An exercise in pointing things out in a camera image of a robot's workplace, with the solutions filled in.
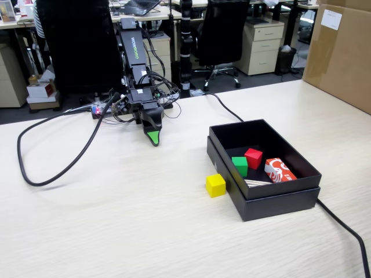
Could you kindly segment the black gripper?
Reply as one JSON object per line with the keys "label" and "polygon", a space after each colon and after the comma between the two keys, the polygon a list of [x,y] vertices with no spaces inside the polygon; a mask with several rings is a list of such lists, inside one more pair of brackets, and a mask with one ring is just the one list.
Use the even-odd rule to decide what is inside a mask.
{"label": "black gripper", "polygon": [[142,89],[130,89],[128,95],[129,112],[140,111],[140,119],[144,134],[155,147],[159,145],[160,130],[162,129],[162,119],[164,108],[158,106],[154,98],[151,87]]}

